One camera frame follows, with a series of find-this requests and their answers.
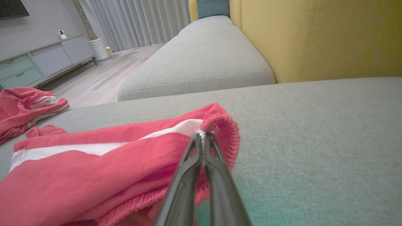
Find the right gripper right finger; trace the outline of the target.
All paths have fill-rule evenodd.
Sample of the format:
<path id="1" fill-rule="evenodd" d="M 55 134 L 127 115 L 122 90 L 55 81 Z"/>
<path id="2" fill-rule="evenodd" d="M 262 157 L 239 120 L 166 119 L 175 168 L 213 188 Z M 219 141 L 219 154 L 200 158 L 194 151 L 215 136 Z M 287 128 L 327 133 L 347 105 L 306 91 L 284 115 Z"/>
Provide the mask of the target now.
<path id="1" fill-rule="evenodd" d="M 204 166 L 210 184 L 211 226 L 252 226 L 216 137 L 205 134 Z"/>

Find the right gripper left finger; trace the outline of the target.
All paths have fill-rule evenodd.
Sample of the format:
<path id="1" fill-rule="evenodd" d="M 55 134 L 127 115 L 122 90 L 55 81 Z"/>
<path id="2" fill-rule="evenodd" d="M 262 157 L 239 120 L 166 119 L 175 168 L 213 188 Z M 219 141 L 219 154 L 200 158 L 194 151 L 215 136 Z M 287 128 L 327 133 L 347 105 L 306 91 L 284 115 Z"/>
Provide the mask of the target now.
<path id="1" fill-rule="evenodd" d="M 193 135 L 154 220 L 154 226 L 194 226 L 195 191 L 201 171 L 201 137 Z"/>

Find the red shorts white side stripe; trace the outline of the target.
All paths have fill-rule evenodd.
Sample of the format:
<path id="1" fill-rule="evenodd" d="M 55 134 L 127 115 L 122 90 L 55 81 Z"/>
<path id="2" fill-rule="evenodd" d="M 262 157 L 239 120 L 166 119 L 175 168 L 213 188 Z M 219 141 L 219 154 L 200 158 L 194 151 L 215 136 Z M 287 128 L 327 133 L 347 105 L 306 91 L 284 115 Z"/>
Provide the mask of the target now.
<path id="1" fill-rule="evenodd" d="M 0 226 L 152 225 L 191 136 L 214 133 L 229 169 L 236 121 L 217 103 L 180 117 L 68 133 L 34 127 L 0 181 Z"/>

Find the red white Bulls jersey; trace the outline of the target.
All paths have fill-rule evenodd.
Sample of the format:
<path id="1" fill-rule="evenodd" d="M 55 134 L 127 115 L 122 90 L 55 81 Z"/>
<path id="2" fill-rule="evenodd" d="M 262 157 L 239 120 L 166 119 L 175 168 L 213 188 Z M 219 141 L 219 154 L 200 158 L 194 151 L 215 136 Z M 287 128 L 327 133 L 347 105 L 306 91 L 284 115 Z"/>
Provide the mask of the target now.
<path id="1" fill-rule="evenodd" d="M 22 135 L 39 120 L 69 108 L 66 99 L 50 91 L 32 87 L 4 89 L 0 92 L 0 145 Z"/>

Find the large grey sofa chaise cushion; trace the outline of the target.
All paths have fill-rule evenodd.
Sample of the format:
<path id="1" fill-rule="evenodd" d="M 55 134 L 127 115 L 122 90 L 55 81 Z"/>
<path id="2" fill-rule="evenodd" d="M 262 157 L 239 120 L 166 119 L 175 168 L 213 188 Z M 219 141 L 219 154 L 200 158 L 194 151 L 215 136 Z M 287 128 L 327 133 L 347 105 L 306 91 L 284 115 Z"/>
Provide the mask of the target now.
<path id="1" fill-rule="evenodd" d="M 80 133 L 159 121 L 217 103 L 237 123 L 230 170 L 253 226 L 402 226 L 402 78 L 283 83 L 70 109 L 47 118 Z M 11 170 L 0 163 L 0 181 Z M 201 166 L 195 225 L 210 225 Z"/>

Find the grey sofa seat cushion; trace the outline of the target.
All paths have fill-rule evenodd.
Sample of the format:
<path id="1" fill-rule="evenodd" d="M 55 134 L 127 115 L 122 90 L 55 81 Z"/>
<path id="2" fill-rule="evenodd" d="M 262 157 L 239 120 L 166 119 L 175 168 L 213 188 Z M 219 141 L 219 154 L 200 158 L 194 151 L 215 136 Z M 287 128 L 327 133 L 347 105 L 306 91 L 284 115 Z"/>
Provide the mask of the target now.
<path id="1" fill-rule="evenodd" d="M 235 25 L 232 20 L 227 16 L 217 15 L 212 17 L 205 17 L 191 22 L 179 32 L 179 35 L 184 34 L 185 32 L 197 31 L 201 29 L 211 30 L 212 28 L 221 28 L 227 25 Z"/>
<path id="2" fill-rule="evenodd" d="M 127 77 L 117 100 L 275 83 L 268 63 L 234 25 L 187 27 Z"/>

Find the potted tree white ribbed pot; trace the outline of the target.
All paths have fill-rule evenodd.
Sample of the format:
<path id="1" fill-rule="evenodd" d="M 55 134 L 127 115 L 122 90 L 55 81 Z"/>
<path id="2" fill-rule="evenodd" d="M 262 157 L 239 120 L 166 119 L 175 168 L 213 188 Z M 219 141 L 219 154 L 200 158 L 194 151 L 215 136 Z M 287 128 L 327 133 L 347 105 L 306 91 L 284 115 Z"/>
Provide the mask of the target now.
<path id="1" fill-rule="evenodd" d="M 96 14 L 95 0 L 72 0 L 89 38 L 89 44 L 94 52 L 94 61 L 99 62 L 110 58 L 107 53 L 105 34 Z"/>

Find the grey pleated curtain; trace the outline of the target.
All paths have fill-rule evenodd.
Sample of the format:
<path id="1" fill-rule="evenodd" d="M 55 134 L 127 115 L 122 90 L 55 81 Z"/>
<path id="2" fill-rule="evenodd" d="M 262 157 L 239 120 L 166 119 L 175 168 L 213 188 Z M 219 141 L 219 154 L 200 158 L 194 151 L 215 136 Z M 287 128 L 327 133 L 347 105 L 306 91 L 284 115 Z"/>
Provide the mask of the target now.
<path id="1" fill-rule="evenodd" d="M 188 0 L 79 0 L 97 38 L 113 51 L 165 43 L 190 24 Z"/>

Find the grey mint TV cabinet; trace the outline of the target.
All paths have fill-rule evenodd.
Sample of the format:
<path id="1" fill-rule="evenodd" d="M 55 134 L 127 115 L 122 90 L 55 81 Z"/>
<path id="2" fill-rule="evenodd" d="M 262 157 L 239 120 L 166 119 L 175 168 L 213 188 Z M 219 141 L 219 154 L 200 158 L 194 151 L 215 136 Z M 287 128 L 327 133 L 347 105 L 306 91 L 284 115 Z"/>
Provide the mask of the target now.
<path id="1" fill-rule="evenodd" d="M 40 86 L 90 60 L 95 56 L 84 35 L 0 60 L 0 91 Z"/>

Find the teal throw pillow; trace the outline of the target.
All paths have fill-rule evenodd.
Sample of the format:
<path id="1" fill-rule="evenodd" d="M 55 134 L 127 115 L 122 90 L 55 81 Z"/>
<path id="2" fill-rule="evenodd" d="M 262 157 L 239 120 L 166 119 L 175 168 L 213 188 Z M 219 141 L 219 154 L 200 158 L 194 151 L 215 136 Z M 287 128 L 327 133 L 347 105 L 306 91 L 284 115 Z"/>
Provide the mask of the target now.
<path id="1" fill-rule="evenodd" d="M 230 17 L 229 0 L 197 0 L 198 19 L 213 16 Z"/>

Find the large yellow sofa backrest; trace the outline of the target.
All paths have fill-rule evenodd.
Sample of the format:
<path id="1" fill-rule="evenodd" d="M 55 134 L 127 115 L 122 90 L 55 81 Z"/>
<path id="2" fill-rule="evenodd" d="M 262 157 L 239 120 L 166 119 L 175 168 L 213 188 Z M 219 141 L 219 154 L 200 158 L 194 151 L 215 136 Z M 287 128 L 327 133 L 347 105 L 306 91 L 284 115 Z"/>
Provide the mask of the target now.
<path id="1" fill-rule="evenodd" d="M 242 0 L 277 83 L 402 76 L 402 0 Z"/>

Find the black wall television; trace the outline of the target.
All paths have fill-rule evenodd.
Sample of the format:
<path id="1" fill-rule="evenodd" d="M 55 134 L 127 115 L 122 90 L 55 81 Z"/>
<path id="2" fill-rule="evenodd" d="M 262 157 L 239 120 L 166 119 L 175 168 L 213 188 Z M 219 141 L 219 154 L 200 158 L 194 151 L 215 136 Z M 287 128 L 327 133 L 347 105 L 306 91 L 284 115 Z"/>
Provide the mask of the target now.
<path id="1" fill-rule="evenodd" d="M 28 16 L 29 13 L 21 0 L 0 0 L 0 20 L 17 19 Z"/>

